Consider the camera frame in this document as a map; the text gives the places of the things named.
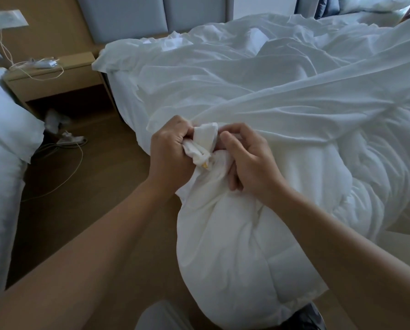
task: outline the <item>light switch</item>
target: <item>light switch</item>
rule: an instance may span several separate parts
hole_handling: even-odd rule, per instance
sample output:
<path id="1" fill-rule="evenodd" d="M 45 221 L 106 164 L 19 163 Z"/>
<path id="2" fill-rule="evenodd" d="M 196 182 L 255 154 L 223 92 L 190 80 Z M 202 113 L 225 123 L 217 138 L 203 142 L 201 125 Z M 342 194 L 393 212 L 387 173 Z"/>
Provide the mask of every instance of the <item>light switch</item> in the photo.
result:
<path id="1" fill-rule="evenodd" d="M 0 11 L 0 29 L 29 25 L 20 10 Z"/>

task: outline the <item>white cord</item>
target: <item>white cord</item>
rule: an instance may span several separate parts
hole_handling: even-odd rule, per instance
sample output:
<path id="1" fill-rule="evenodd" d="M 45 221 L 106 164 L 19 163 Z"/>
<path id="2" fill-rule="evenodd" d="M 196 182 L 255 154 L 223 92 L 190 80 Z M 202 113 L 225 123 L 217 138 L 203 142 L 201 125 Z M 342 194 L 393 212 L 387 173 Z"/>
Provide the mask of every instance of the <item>white cord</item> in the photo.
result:
<path id="1" fill-rule="evenodd" d="M 54 146 L 49 146 L 49 145 L 51 145 L 51 144 L 47 144 L 47 145 L 42 146 L 43 148 L 42 148 L 40 151 L 44 150 L 44 149 L 47 148 L 47 147 L 54 147 Z M 61 186 L 62 186 L 64 183 L 66 183 L 68 180 L 70 180 L 70 178 L 76 173 L 76 171 L 78 170 L 78 168 L 79 168 L 80 165 L 81 165 L 81 162 L 83 161 L 83 150 L 81 149 L 81 146 L 80 146 L 79 144 L 76 143 L 76 145 L 78 146 L 78 148 L 79 148 L 80 151 L 81 151 L 81 160 L 80 160 L 79 164 L 76 166 L 76 169 L 74 170 L 74 172 L 71 173 L 71 175 L 70 175 L 63 183 L 61 183 L 59 186 L 57 186 L 57 187 L 56 187 L 55 189 L 53 189 L 52 191 L 49 191 L 49 192 L 47 192 L 47 193 L 45 193 L 45 194 L 42 194 L 41 196 L 36 196 L 36 197 L 28 198 L 28 199 L 23 199 L 21 202 L 25 202 L 25 201 L 29 201 L 29 200 L 32 200 L 32 199 L 37 199 L 37 198 L 42 198 L 42 197 L 44 197 L 44 196 L 47 196 L 48 194 L 51 194 L 52 192 L 54 192 L 55 190 L 57 190 L 59 187 L 61 187 Z"/>
<path id="2" fill-rule="evenodd" d="M 56 79 L 56 78 L 60 77 L 60 76 L 65 72 L 63 66 L 59 65 L 60 68 L 61 68 L 61 72 L 60 72 L 56 77 L 48 77 L 47 79 L 36 79 L 35 77 L 32 77 L 31 75 L 29 75 L 27 72 L 25 72 L 25 71 L 23 70 L 23 67 L 26 66 L 26 65 L 31 64 L 32 62 L 31 62 L 31 61 L 21 61 L 21 62 L 14 63 L 13 57 L 12 57 L 12 54 L 11 54 L 10 50 L 3 44 L 2 29 L 0 29 L 0 47 L 2 48 L 3 54 L 5 55 L 6 59 L 8 59 L 8 61 L 11 63 L 10 69 L 11 69 L 11 68 L 17 68 L 17 69 L 21 70 L 23 73 L 25 73 L 27 76 L 29 76 L 31 79 L 33 79 L 33 80 L 36 80 L 36 81 L 53 80 L 53 79 Z"/>

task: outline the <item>nightstand shelf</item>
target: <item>nightstand shelf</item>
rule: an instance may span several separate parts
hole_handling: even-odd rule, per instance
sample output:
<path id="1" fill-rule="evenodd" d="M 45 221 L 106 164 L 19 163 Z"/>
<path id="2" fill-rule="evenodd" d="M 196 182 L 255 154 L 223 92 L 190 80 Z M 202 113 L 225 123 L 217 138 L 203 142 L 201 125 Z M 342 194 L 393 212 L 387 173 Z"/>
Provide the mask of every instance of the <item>nightstand shelf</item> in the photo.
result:
<path id="1" fill-rule="evenodd" d="M 115 107 L 102 74 L 92 70 L 95 58 L 91 52 L 68 55 L 58 59 L 59 66 L 51 69 L 23 68 L 32 78 L 19 69 L 10 70 L 4 75 L 5 83 L 28 111 L 42 118 L 44 111 L 39 111 L 38 104 L 33 103 L 34 100 L 98 85 L 103 88 Z"/>

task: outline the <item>white duvet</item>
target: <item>white duvet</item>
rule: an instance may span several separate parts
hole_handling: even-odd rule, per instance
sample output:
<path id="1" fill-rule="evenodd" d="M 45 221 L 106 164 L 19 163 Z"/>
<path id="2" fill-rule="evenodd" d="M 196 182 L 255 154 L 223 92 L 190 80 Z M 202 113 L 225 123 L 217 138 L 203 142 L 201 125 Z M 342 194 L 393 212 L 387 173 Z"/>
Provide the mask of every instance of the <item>white duvet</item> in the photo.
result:
<path id="1" fill-rule="evenodd" d="M 410 19 L 379 28 L 248 16 L 110 43 L 94 69 L 130 72 L 151 132 L 175 114 L 248 123 L 296 190 L 373 241 L 410 201 Z M 280 324 L 326 286 L 270 209 L 229 191 L 229 155 L 213 160 L 180 190 L 182 276 L 225 329 Z"/>

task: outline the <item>forearm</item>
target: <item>forearm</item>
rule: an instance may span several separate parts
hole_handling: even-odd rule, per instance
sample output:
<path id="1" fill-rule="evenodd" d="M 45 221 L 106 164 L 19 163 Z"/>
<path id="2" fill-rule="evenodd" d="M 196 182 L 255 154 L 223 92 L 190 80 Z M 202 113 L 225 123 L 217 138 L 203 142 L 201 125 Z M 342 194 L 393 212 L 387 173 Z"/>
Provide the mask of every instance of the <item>forearm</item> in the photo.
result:
<path id="1" fill-rule="evenodd" d="M 360 329 L 410 329 L 410 267 L 293 190 L 273 210 Z"/>
<path id="2" fill-rule="evenodd" d="M 0 297 L 0 330 L 80 329 L 167 195 L 148 182 Z"/>

